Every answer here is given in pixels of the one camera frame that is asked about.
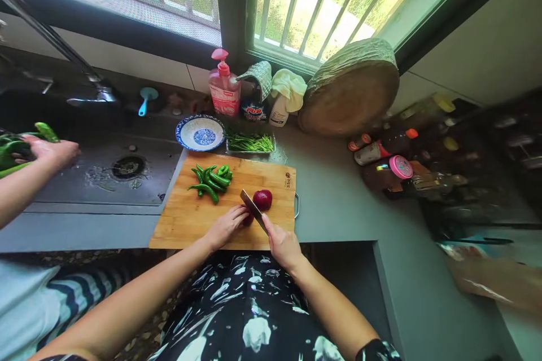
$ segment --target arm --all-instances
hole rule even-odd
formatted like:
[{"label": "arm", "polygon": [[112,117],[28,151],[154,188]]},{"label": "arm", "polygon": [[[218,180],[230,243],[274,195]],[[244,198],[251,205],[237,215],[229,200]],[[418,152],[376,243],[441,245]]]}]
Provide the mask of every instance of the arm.
[{"label": "arm", "polygon": [[60,354],[76,354],[88,361],[113,359],[181,282],[228,242],[247,216],[246,208],[231,208],[204,237],[120,288],[29,361]]},{"label": "arm", "polygon": [[37,159],[0,179],[0,230],[32,202],[57,171],[80,153],[79,145],[70,141],[51,144],[31,135],[25,136],[25,141]]},{"label": "arm", "polygon": [[301,253],[298,238],[263,215],[271,254],[294,278],[345,359],[353,360],[368,342],[379,338],[367,319]]}]

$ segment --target hand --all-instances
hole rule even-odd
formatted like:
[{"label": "hand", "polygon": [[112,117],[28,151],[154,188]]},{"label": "hand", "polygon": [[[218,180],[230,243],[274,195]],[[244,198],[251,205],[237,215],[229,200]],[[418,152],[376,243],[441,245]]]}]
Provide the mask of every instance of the hand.
[{"label": "hand", "polygon": [[81,153],[79,144],[71,141],[60,140],[59,143],[50,143],[33,135],[22,136],[24,141],[30,144],[30,150],[36,155],[36,160],[48,160],[56,170],[68,165]]},{"label": "hand", "polygon": [[269,233],[271,254],[277,262],[289,273],[305,261],[297,236],[293,231],[286,231],[281,226],[273,224],[267,214],[261,215],[265,229]]},{"label": "hand", "polygon": [[241,205],[237,205],[233,206],[226,214],[218,218],[204,237],[210,244],[211,250],[216,251],[226,245],[236,230],[242,227],[243,220],[247,217],[248,209]]}]

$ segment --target pink jar lid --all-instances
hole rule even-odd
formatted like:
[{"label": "pink jar lid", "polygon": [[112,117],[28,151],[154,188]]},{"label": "pink jar lid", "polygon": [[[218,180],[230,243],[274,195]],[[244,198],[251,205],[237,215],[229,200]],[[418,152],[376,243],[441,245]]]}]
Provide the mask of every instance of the pink jar lid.
[{"label": "pink jar lid", "polygon": [[400,155],[394,155],[390,158],[390,169],[401,179],[409,179],[414,174],[410,163]]}]

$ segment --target sleeve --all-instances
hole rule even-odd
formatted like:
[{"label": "sleeve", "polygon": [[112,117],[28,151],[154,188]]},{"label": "sleeve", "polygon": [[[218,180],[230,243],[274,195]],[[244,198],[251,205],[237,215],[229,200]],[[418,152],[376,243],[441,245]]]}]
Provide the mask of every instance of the sleeve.
[{"label": "sleeve", "polygon": [[88,361],[88,360],[75,354],[61,354],[61,355],[53,355],[51,357],[43,358],[41,361]]},{"label": "sleeve", "polygon": [[368,342],[359,353],[356,361],[401,361],[401,356],[387,341],[374,339]]}]

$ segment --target cutting board handle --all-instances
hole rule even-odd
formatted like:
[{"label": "cutting board handle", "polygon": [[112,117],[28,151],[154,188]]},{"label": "cutting board handle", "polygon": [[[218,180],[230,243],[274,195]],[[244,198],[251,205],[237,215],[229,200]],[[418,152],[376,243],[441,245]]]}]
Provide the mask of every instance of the cutting board handle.
[{"label": "cutting board handle", "polygon": [[299,199],[299,195],[297,192],[295,192],[294,205],[296,206],[296,211],[295,211],[294,219],[297,219],[297,217],[299,216],[300,204],[301,204],[301,200]]}]

